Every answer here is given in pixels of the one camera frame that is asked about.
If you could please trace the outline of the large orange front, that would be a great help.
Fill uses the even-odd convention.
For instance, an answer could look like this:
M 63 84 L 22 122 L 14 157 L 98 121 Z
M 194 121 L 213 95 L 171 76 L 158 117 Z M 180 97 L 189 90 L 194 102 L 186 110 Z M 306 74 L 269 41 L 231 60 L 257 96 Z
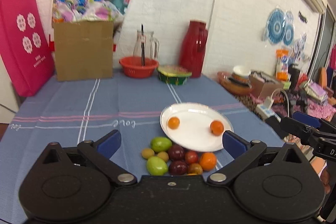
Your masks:
M 210 131 L 215 136 L 220 136 L 224 132 L 224 125 L 221 121 L 214 120 L 210 124 Z

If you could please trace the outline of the large orange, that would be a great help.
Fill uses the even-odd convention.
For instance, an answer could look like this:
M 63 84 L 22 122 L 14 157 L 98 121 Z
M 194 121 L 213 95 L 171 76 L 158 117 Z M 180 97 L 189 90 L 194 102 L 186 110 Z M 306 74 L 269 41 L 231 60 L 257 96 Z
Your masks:
M 224 125 L 221 121 L 214 120 L 210 124 L 210 131 L 215 136 L 220 136 L 224 132 Z
M 217 157 L 212 152 L 205 152 L 199 159 L 199 165 L 206 172 L 213 170 L 217 164 Z

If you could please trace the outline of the brown longan fruit one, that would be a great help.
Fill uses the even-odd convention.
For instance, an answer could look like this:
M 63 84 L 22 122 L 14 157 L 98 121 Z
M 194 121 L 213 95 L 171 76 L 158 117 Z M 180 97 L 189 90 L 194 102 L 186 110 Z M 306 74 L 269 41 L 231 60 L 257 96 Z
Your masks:
M 151 158 L 154 155 L 155 155 L 155 152 L 151 148 L 144 148 L 141 151 L 141 156 L 146 160 Z

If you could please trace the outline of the red-yellow small fruit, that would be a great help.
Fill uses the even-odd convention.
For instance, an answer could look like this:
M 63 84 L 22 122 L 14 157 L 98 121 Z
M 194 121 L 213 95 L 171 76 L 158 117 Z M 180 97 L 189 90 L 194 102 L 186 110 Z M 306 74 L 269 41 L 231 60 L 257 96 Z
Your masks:
M 188 166 L 188 173 L 203 174 L 202 166 L 199 163 L 192 163 Z

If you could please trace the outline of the red tomato-like fruit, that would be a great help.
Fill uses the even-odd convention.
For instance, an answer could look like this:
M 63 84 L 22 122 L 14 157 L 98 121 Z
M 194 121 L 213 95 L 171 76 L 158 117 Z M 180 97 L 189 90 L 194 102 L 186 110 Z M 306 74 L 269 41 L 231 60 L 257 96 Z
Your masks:
M 198 163 L 199 157 L 195 151 L 187 151 L 185 153 L 185 162 L 187 165 Z

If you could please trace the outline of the small green apple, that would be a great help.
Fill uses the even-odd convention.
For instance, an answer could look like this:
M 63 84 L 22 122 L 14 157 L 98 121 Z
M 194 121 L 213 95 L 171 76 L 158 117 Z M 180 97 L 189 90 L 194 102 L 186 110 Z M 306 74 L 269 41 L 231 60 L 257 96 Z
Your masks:
M 152 156 L 147 160 L 146 168 L 152 176 L 163 176 L 168 172 L 166 162 L 157 156 Z

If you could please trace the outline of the large green apple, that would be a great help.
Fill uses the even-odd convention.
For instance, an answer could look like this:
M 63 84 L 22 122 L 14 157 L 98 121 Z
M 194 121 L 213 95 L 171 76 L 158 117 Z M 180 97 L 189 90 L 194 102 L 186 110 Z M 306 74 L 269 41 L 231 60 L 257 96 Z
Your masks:
M 166 137 L 155 137 L 150 142 L 150 148 L 155 153 L 167 151 L 172 145 L 172 141 Z

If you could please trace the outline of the brown longan fruit two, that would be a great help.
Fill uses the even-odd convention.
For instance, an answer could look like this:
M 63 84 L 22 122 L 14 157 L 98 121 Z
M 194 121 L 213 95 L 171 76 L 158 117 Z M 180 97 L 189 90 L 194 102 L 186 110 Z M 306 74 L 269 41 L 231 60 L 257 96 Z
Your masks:
M 164 162 L 168 162 L 169 161 L 169 155 L 165 151 L 161 151 L 161 152 L 157 153 L 157 157 L 159 157 L 160 159 L 162 159 Z

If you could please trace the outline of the dark red plum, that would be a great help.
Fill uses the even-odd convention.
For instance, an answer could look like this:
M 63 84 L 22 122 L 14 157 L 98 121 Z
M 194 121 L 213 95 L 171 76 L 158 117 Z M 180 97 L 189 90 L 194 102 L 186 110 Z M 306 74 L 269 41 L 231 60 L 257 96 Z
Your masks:
M 188 165 L 182 161 L 172 161 L 169 165 L 169 174 L 172 176 L 181 176 L 184 174 L 187 174 L 188 171 Z
M 185 159 L 185 149 L 178 144 L 173 144 L 167 151 L 171 161 Z

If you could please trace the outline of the dark red plum front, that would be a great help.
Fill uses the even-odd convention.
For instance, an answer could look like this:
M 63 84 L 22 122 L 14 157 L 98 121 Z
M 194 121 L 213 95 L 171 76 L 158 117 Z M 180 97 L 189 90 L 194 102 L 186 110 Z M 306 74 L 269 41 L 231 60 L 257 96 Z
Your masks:
M 184 174 L 187 174 L 188 171 L 188 165 L 182 161 L 172 161 L 169 165 L 169 174 L 172 176 L 181 176 Z

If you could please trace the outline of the small orange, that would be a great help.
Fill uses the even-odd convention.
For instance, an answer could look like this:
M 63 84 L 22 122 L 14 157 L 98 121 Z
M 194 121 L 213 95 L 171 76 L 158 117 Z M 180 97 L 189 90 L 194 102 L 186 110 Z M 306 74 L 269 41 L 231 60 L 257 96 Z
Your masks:
M 167 122 L 168 128 L 172 130 L 179 128 L 179 125 L 180 125 L 180 120 L 178 117 L 171 117 Z

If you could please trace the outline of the white power strip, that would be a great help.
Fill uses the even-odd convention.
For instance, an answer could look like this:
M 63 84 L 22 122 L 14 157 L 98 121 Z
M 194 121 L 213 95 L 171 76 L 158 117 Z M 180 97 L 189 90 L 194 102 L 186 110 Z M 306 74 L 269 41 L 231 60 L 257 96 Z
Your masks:
M 267 108 L 264 104 L 258 104 L 255 108 L 255 111 L 263 121 L 270 117 L 275 117 L 279 122 L 281 121 L 281 118 L 272 109 Z

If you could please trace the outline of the white porcelain plate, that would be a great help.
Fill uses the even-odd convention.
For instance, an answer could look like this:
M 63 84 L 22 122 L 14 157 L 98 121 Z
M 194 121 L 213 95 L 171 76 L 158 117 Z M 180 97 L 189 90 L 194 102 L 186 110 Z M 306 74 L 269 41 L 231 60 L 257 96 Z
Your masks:
M 171 117 L 178 117 L 179 128 L 168 128 Z M 221 121 L 225 130 L 233 131 L 229 119 L 216 110 L 199 103 L 175 103 L 166 107 L 160 115 L 160 125 L 165 135 L 174 143 L 198 152 L 215 152 L 223 149 L 222 135 L 210 131 L 212 121 Z

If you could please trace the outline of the pink tote bag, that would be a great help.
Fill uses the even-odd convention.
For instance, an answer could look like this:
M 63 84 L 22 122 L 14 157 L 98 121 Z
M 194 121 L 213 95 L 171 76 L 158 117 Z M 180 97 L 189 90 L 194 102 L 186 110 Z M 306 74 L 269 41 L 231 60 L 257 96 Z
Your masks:
M 1 58 L 21 97 L 34 96 L 54 75 L 36 0 L 1 0 Z

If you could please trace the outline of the floral cloth in box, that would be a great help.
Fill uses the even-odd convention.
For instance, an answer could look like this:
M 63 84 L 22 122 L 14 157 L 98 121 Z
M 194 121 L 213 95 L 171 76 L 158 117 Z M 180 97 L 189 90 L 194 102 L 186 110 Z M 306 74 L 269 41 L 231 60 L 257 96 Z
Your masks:
M 124 15 L 108 0 L 54 0 L 52 23 L 103 21 L 116 26 L 124 20 Z

